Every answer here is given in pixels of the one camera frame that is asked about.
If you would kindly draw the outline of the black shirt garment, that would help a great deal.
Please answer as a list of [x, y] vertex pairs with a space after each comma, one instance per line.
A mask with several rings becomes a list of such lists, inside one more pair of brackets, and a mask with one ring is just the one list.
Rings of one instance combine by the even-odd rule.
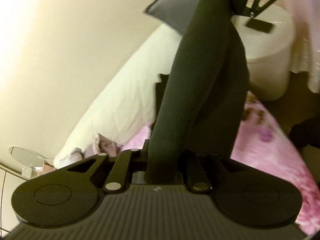
[[249, 85], [232, 23], [240, 0], [200, 0], [177, 50], [148, 146], [145, 180], [170, 184], [183, 167], [228, 159]]

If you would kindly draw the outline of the stack of folded dark clothes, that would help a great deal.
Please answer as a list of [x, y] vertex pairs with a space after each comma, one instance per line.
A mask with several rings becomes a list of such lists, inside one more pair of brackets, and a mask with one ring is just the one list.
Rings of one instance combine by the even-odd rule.
[[160, 74], [160, 81], [155, 84], [155, 107], [156, 107], [156, 115], [155, 119], [157, 119], [157, 116], [159, 114], [159, 110], [161, 108], [164, 92], [168, 83], [169, 75]]

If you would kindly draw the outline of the mauve pillow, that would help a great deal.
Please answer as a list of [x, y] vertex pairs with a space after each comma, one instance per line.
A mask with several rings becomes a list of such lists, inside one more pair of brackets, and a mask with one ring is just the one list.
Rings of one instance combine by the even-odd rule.
[[121, 152], [121, 146], [116, 142], [97, 134], [84, 151], [84, 158], [89, 158], [99, 153], [106, 153], [110, 157], [116, 157]]

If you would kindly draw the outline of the black phone on table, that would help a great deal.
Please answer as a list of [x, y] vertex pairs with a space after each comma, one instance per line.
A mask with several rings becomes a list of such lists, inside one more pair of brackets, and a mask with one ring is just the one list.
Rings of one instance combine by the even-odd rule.
[[274, 24], [270, 22], [258, 20], [255, 18], [251, 18], [247, 21], [245, 26], [253, 30], [269, 34], [272, 31]]

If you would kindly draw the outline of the white lace curtain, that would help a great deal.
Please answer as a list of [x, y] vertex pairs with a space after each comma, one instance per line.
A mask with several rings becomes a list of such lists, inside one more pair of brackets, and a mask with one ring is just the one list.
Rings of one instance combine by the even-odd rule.
[[319, 0], [280, 0], [292, 16], [295, 40], [291, 54], [291, 72], [308, 74], [307, 88], [319, 93]]

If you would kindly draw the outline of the light striped rolled duvet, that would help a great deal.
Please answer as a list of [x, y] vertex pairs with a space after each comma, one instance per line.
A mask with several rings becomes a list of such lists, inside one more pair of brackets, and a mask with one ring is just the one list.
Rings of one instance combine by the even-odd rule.
[[81, 161], [84, 158], [83, 152], [80, 148], [75, 148], [68, 153], [59, 153], [53, 161], [53, 165], [56, 169], [64, 168]]

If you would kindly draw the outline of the long white bolster pillow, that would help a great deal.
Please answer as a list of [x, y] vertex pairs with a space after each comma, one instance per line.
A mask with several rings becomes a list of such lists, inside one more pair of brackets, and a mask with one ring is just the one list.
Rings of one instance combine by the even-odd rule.
[[170, 73], [181, 39], [165, 24], [147, 38], [79, 120], [54, 158], [55, 168], [80, 161], [74, 150], [85, 150], [98, 134], [125, 145], [155, 119], [155, 84]]

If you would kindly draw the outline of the white round side table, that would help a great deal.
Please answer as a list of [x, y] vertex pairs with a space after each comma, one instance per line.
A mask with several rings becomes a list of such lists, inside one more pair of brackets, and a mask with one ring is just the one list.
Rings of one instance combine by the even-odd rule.
[[255, 19], [272, 24], [270, 32], [248, 27], [249, 17], [232, 18], [245, 47], [250, 90], [259, 100], [278, 100], [289, 86], [295, 26], [291, 15], [277, 5], [271, 5]]

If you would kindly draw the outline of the pink floral bed blanket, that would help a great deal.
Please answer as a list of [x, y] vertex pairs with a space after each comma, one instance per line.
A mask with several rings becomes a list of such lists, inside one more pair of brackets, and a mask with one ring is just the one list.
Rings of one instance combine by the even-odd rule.
[[[303, 196], [296, 224], [307, 235], [319, 231], [319, 189], [303, 159], [275, 118], [252, 94], [245, 109], [249, 117], [241, 122], [231, 158], [295, 185]], [[123, 149], [140, 148], [150, 136], [147, 128], [155, 118], [155, 96], [126, 95], [118, 105], [117, 121]]]

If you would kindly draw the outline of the grey square cushion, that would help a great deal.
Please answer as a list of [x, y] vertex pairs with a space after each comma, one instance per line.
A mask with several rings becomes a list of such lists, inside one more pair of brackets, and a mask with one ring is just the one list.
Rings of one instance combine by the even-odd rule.
[[154, 0], [144, 14], [160, 20], [183, 35], [199, 0]]

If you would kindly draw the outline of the round vanity mirror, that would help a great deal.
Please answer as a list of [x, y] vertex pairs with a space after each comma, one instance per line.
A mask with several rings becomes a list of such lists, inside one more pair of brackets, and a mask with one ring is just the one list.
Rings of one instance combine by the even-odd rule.
[[53, 165], [53, 159], [46, 158], [34, 151], [21, 148], [21, 147], [10, 147], [10, 155], [20, 164], [26, 167], [42, 167], [44, 163]]

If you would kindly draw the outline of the white panelled wardrobe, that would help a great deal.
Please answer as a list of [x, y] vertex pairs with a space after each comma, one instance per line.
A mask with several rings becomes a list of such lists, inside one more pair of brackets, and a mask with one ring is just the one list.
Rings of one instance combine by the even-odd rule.
[[19, 221], [12, 208], [11, 198], [13, 192], [27, 180], [19, 173], [1, 164], [1, 237], [10, 233]]

